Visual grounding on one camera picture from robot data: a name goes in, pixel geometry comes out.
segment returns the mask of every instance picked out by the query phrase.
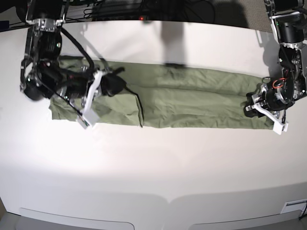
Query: folded green fabric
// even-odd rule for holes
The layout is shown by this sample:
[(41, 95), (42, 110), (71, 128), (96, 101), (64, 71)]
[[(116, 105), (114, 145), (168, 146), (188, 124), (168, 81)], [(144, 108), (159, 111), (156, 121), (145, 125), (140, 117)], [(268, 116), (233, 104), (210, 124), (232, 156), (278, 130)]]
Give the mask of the folded green fabric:
[[(62, 57), (60, 65), (80, 71), (87, 62)], [(103, 68), (101, 61), (95, 61)], [(98, 97), (93, 109), (100, 122), (164, 127), (211, 127), (272, 129), (266, 117), (248, 118), (243, 109), (246, 94), (253, 92), (262, 79), (244, 74), (209, 69), (184, 68), (178, 65), (148, 65), (110, 62), (113, 69), (124, 67), (119, 76), (138, 98), (123, 91), (114, 97)], [(81, 107), (81, 100), (76, 100)], [(59, 98), (51, 100), (53, 119), (74, 121), (77, 114)]]

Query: wire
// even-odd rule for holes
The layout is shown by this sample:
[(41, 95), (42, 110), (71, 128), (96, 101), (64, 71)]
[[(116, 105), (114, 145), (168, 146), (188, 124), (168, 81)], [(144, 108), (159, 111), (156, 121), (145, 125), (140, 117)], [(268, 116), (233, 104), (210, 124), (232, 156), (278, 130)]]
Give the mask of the wire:
[(69, 19), (70, 21), (76, 21), (76, 22), (80, 22), (80, 23), (84, 23), (85, 21), (81, 21), (79, 19), (74, 19), (74, 18), (67, 18)]
[(103, 57), (100, 57), (99, 59), (104, 64), (105, 70), (110, 71), (109, 63)]
[(283, 81), (284, 82), (285, 80), (287, 80), (287, 78), (279, 78), (278, 80), (275, 80), (273, 82), (273, 84), (272, 84), (273, 89), (280, 89), (281, 87), (283, 87), (283, 84), (279, 85), (279, 86), (275, 86), (275, 83), (278, 82), (278, 81)]
[[(101, 0), (101, 1), (99, 1), (99, 2), (94, 3), (93, 5), (94, 5), (94, 7), (100, 5), (99, 8), (98, 8), (98, 10), (100, 10), (101, 7), (102, 7), (102, 3), (105, 2), (105, 1), (106, 1), (106, 0)], [(93, 8), (91, 8), (91, 9), (85, 9), (85, 10), (83, 11), (83, 14), (84, 14), (83, 18), (84, 18), (84, 19), (89, 19), (89, 18), (92, 17), (93, 13), (94, 13), (94, 12), (93, 12)]]
[(23, 29), (23, 28), (29, 28), (29, 27), (30, 27), (30, 25), (27, 25), (27, 24), (26, 25), (19, 25), (19, 26), (13, 26), (13, 27), (9, 28), (8, 30), (4, 30), (4, 31)]
[(45, 83), (43, 83), (42, 79), (40, 78), (39, 74), (37, 74), (38, 79), (41, 81), (42, 85), (48, 89), (49, 91), (51, 91), (53, 94), (55, 94), (56, 96), (58, 96), (59, 98), (61, 98), (62, 100), (64, 100), (71, 108), (74, 109), (74, 111), (76, 111), (76, 113), (79, 116), (82, 116), (82, 113), (76, 108), (74, 107), (71, 102), (69, 100), (66, 100), (65, 98), (63, 98), (61, 95), (59, 95), (57, 92), (55, 92), (53, 89), (49, 88)]
[(143, 109), (143, 106), (142, 106), (142, 103), (141, 103), (140, 96), (136, 92), (133, 92), (131, 89), (129, 89), (127, 86), (125, 86), (124, 89), (127, 90), (129, 93), (131, 93), (131, 94), (133, 94), (134, 96), (137, 97), (137, 99), (138, 99), (138, 101), (140, 103), (141, 115), (142, 115), (142, 118), (144, 119), (144, 109)]
[(145, 0), (142, 0), (141, 4), (140, 4), (140, 6), (139, 6), (139, 12), (140, 12), (140, 13), (143, 12), (144, 4), (145, 4)]
[(299, 220), (301, 220), (304, 217), (307, 217), (306, 210), (307, 210), (307, 202), (306, 202), (306, 207), (305, 207), (305, 210), (304, 210), (303, 214), (298, 218)]
[(105, 1), (105, 0), (101, 0), (101, 1), (97, 1), (97, 0), (84, 0), (84, 1), (78, 1), (78, 0), (74, 0), (74, 1), (70, 1), (70, 6), (83, 6), (83, 5), (90, 5), (90, 4), (100, 4), (100, 2)]
[(282, 123), (283, 124), (286, 123), (286, 109), (284, 110), (284, 113), (283, 113)]
[(186, 9), (183, 9), (183, 17), (184, 17), (184, 19), (185, 19), (188, 23), (190, 23), (190, 19), (189, 19), (189, 17), (188, 17), (188, 14), (187, 14), (187, 12), (186, 12)]
[(206, 23), (190, 6), (185, 6), (188, 10), (190, 10), (196, 17), (198, 17), (203, 23)]
[(18, 23), (10, 24), (9, 26), (11, 26), (11, 25), (17, 25), (17, 24), (20, 24), (20, 23), (24, 23), (24, 24), (25, 24), (25, 22), (18, 22)]
[(283, 46), (283, 45), (280, 45), (280, 48), (281, 48), (283, 54), (284, 54), (285, 57), (286, 57), (286, 61), (287, 61), (288, 64), (289, 64), (289, 68), (290, 68), (291, 70), (293, 70), (293, 68), (292, 68), (292, 65), (293, 65), (293, 64), (292, 64), (292, 62), (289, 61), (289, 58), (288, 58), (288, 56), (287, 56), (287, 53), (286, 53), (286, 51), (284, 50), (284, 46)]
[(62, 74), (67, 74), (67, 75), (72, 75), (72, 76), (75, 76), (75, 77), (78, 77), (78, 78), (81, 78), (81, 77), (84, 77), (85, 76), (85, 73), (84, 72), (74, 72), (74, 71), (71, 71), (69, 69), (62, 69), (58, 66), (53, 66), (53, 68), (62, 73)]
[(94, 18), (94, 19), (97, 19), (99, 17), (119, 17), (119, 16), (135, 16), (135, 12), (127, 12), (127, 13), (113, 13), (113, 14), (96, 14), (96, 13), (93, 13), (92, 16), (86, 18), (86, 19), (90, 19), (90, 18)]
[(91, 57), (83, 49), (82, 45), (67, 30), (65, 30), (63, 27), (61, 28), (61, 32), (78, 48), (80, 53), (82, 53), (84, 55), (84, 57), (86, 58), (87, 62), (90, 65), (89, 69), (91, 71), (93, 71), (94, 68), (95, 68), (95, 64), (94, 64), (93, 60), (91, 59)]

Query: black cable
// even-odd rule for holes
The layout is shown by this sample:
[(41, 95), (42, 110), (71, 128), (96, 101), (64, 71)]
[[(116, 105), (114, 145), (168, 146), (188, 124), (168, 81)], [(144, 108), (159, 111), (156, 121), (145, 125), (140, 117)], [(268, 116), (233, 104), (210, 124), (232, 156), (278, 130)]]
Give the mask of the black cable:
[(103, 57), (100, 57), (99, 60), (104, 64), (105, 70), (109, 71), (110, 70), (109, 63)]
[(139, 6), (139, 12), (140, 12), (140, 13), (142, 13), (142, 11), (143, 11), (144, 3), (145, 3), (145, 0), (142, 0), (142, 1), (141, 1), (141, 4), (140, 4), (140, 6)]
[(190, 6), (185, 5), (185, 7), (190, 10), (196, 17), (198, 17), (203, 23), (206, 23)]
[[(105, 1), (106, 1), (106, 0), (101, 0), (101, 1), (99, 1), (99, 2), (94, 3), (94, 7), (100, 5), (99, 8), (97, 9), (97, 10), (100, 10), (101, 7), (102, 7), (102, 3), (105, 2)], [(83, 11), (83, 14), (84, 14), (83, 18), (84, 18), (84, 19), (89, 19), (89, 18), (91, 18), (91, 16), (94, 14), (93, 9), (94, 9), (93, 7), (92, 7), (91, 9), (85, 9), (85, 10)]]
[(304, 217), (307, 217), (307, 213), (304, 214), (306, 212), (306, 210), (307, 210), (307, 202), (306, 202), (306, 207), (305, 207), (305, 210), (304, 210), (303, 214), (298, 218), (299, 220), (301, 220)]
[(69, 69), (62, 69), (61, 67), (59, 66), (52, 66), (55, 70), (57, 70), (58, 72), (60, 72), (61, 74), (67, 74), (67, 75), (72, 75), (74, 77), (80, 77), (80, 78), (84, 78), (86, 76), (86, 74), (84, 72), (74, 72), (74, 71), (71, 71)]
[(93, 19), (97, 19), (99, 17), (119, 17), (119, 16), (135, 16), (135, 12), (128, 12), (128, 13), (114, 13), (114, 14), (98, 14), (98, 13), (93, 13), (92, 16), (86, 18), (86, 19), (90, 19), (90, 18), (93, 18)]
[(187, 14), (187, 12), (186, 12), (186, 9), (183, 9), (183, 16), (184, 16), (184, 18), (186, 19), (186, 21), (187, 21), (188, 23), (191, 22), (190, 19), (189, 19), (189, 17), (188, 17), (188, 14)]
[(93, 71), (95, 69), (95, 64), (87, 52), (83, 49), (82, 45), (64, 28), (61, 28), (61, 32), (77, 47), (77, 49), (84, 55), (90, 67), (89, 70)]
[[(298, 12), (300, 12), (300, 13), (303, 13), (304, 15), (307, 15), (307, 9), (304, 9), (304, 8), (302, 8), (302, 7), (295, 7), (295, 8), (293, 8), (293, 10), (294, 10), (294, 11), (298, 11)], [(307, 26), (307, 19), (306, 19), (306, 18), (304, 18), (304, 20), (302, 20), (301, 23), (295, 25), (295, 27), (296, 27), (297, 29), (301, 29), (301, 30), (302, 30), (302, 29), (305, 29), (306, 26)]]
[(17, 30), (17, 29), (24, 29), (24, 28), (29, 28), (29, 27), (31, 27), (31, 26), (30, 25), (13, 26), (13, 27), (10, 27), (7, 30), (0, 30), (0, 32), (10, 31), (10, 30)]
[(49, 91), (51, 91), (53, 94), (55, 94), (56, 96), (58, 96), (59, 98), (61, 98), (62, 100), (64, 100), (71, 108), (73, 108), (74, 111), (76, 111), (76, 113), (79, 115), (79, 116), (82, 116), (82, 113), (77, 109), (75, 108), (70, 101), (66, 100), (65, 98), (63, 98), (61, 95), (59, 95), (57, 92), (55, 92), (53, 89), (49, 88), (46, 84), (43, 83), (42, 79), (40, 78), (39, 76), (39, 73), (37, 74), (37, 77), (38, 79), (41, 81), (42, 85), (48, 89)]
[(70, 6), (83, 6), (83, 5), (90, 5), (90, 4), (100, 4), (100, 2), (105, 1), (97, 1), (97, 0), (84, 0), (84, 1), (72, 1), (70, 2)]
[(64, 17), (64, 19), (66, 19), (66, 17), (67, 17), (68, 8), (69, 8), (69, 3), (70, 3), (70, 1), (67, 1), (66, 4), (65, 4), (65, 6), (64, 6), (64, 11), (63, 11), (63, 17)]
[(293, 65), (293, 64), (292, 64), (292, 62), (289, 61), (289, 58), (288, 58), (288, 56), (287, 56), (287, 53), (286, 53), (286, 51), (284, 50), (284, 46), (283, 46), (283, 45), (280, 45), (280, 48), (281, 48), (283, 54), (284, 54), (285, 57), (286, 57), (286, 61), (287, 61), (288, 64), (289, 64), (290, 70), (293, 70), (293, 69), (292, 69), (292, 65)]
[(144, 119), (144, 109), (143, 109), (143, 106), (142, 106), (142, 103), (141, 103), (140, 96), (136, 92), (133, 92), (131, 89), (129, 89), (127, 86), (125, 86), (124, 89), (127, 90), (129, 93), (131, 93), (131, 94), (133, 94), (134, 96), (137, 97), (137, 99), (138, 99), (138, 101), (140, 103), (141, 115), (142, 115), (142, 118)]
[(74, 19), (74, 18), (68, 18), (67, 17), (67, 19), (69, 19), (70, 21), (76, 21), (76, 22), (80, 22), (80, 23), (84, 23), (85, 22), (85, 21), (81, 21), (79, 19)]
[(18, 22), (18, 23), (10, 24), (9, 26), (11, 26), (11, 25), (17, 25), (17, 24), (20, 24), (20, 23), (24, 23), (24, 24), (25, 24), (25, 22)]
[(286, 110), (284, 110), (283, 118), (282, 118), (282, 123), (286, 123)]
[(198, 1), (185, 0), (185, 1), (189, 2), (190, 5), (194, 5), (194, 4), (197, 4), (199, 2), (207, 1), (207, 0), (198, 0)]

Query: gray floor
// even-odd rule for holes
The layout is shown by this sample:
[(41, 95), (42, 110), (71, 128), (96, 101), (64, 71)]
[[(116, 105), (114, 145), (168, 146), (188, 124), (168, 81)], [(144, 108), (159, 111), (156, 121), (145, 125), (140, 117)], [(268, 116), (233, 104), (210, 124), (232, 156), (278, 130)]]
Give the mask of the gray floor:
[(5, 210), (4, 205), (3, 205), (1, 198), (0, 198), (0, 219), (3, 217), (5, 212), (6, 212), (6, 210)]
[(264, 0), (209, 0), (216, 11), (215, 23), (272, 32)]

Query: electronics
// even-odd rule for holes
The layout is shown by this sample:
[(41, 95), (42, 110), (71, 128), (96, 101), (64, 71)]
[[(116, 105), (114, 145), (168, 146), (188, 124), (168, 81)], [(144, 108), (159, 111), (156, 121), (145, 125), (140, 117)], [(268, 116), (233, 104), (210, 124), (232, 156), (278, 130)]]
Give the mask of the electronics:
[(280, 44), (279, 64), (282, 72), (278, 78), (260, 87), (260, 92), (248, 95), (246, 116), (267, 116), (274, 122), (273, 130), (287, 131), (286, 110), (297, 100), (307, 96), (307, 45), (304, 28), (307, 10), (304, 0), (265, 0), (275, 40)]
[(206, 0), (106, 0), (93, 7), (91, 16), (93, 21), (141, 19), (214, 23), (215, 12), (213, 5)]
[[(78, 41), (64, 28), (69, 2), (61, 15), (62, 0), (32, 0), (26, 22), (28, 29), (24, 59), (21, 63), (20, 90), (28, 98), (38, 101), (43, 98), (59, 97), (75, 112), (77, 121), (84, 127), (93, 126), (98, 115), (91, 109), (98, 96), (114, 96), (126, 88), (126, 83), (108, 63), (101, 59), (105, 68), (95, 67)], [(58, 57), (65, 35), (84, 55), (88, 66), (80, 72), (62, 69)], [(82, 99), (82, 108), (77, 108), (74, 99)]]

